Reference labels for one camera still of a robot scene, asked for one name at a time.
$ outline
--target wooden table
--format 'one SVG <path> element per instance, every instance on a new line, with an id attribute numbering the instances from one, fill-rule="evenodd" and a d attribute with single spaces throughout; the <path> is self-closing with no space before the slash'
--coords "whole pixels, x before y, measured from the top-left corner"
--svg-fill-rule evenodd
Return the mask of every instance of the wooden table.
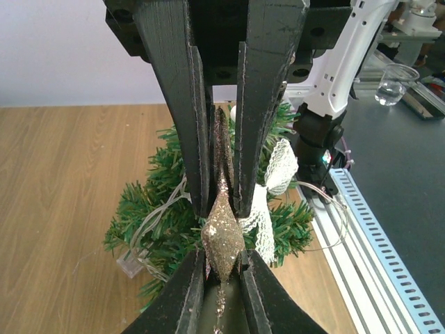
<path id="1" fill-rule="evenodd" d="M 150 275 L 127 278 L 102 240 L 170 125 L 164 105 L 0 109 L 0 333 L 115 334 L 136 318 Z M 355 333 L 323 252 L 274 272 L 326 331 Z"/>

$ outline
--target clear plastic cup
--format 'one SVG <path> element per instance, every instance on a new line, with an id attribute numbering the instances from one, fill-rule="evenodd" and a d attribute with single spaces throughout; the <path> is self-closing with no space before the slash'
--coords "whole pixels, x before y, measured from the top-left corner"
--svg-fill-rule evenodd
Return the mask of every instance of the clear plastic cup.
<path id="1" fill-rule="evenodd" d="M 383 106 L 393 106 L 418 78 L 419 73 L 409 66 L 389 64 L 375 92 L 375 99 Z"/>

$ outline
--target gold glitter ornament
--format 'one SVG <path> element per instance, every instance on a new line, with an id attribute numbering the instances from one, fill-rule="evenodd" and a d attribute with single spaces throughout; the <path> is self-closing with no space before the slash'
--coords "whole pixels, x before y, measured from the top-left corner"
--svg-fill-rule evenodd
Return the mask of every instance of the gold glitter ornament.
<path id="1" fill-rule="evenodd" d="M 210 215 L 202 228 L 201 238 L 211 267 L 221 282 L 227 282 L 238 254 L 245 249 L 245 244 L 243 231 L 229 203 L 233 165 L 227 121 L 222 109 L 216 111 L 214 131 L 218 188 Z"/>
<path id="2" fill-rule="evenodd" d="M 213 334 L 224 334 L 219 328 L 214 328 L 213 329 Z"/>
<path id="3" fill-rule="evenodd" d="M 216 300 L 216 316 L 221 318 L 224 314 L 225 309 L 225 293 L 223 287 L 221 286 L 218 290 L 217 300 Z"/>

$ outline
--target gray table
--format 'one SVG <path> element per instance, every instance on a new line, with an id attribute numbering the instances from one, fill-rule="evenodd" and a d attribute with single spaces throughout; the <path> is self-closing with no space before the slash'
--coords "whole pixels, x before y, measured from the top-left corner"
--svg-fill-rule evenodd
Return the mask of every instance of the gray table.
<path id="1" fill-rule="evenodd" d="M 351 173 L 431 307 L 445 324 L 445 122 L 357 92 L 343 122 Z"/>

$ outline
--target lace bow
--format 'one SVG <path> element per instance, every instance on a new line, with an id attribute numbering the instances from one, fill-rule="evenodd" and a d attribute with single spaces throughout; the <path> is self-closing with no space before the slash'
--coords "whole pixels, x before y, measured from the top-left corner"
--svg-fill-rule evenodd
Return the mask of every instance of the lace bow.
<path id="1" fill-rule="evenodd" d="M 252 210 L 249 217 L 239 219 L 243 232 L 249 232 L 258 226 L 255 246 L 257 252 L 267 264 L 275 261 L 275 242 L 267 205 L 267 193 L 269 192 L 274 196 L 284 193 L 297 170 L 297 159 L 291 144 L 287 139 L 282 139 L 277 143 L 270 157 L 264 180 L 266 185 L 255 185 Z"/>

